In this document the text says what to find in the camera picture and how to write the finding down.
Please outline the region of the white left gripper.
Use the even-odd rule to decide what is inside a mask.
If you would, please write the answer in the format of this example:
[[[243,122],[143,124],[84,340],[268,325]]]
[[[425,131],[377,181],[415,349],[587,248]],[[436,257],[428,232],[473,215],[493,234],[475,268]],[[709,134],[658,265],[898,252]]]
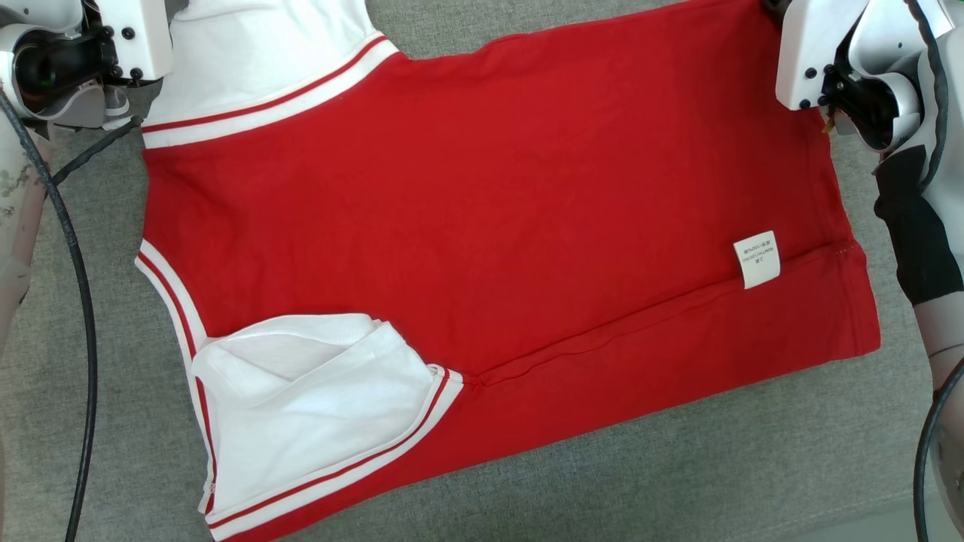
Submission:
[[[99,1],[104,26],[113,30],[121,78],[157,81],[173,68],[165,1]]]

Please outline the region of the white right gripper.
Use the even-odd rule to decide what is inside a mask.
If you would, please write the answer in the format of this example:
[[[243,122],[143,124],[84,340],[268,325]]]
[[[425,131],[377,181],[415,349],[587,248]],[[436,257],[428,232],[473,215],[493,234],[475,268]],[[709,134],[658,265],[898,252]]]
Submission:
[[[792,111],[809,108],[822,95],[824,69],[868,1],[791,1],[782,14],[776,97]]]

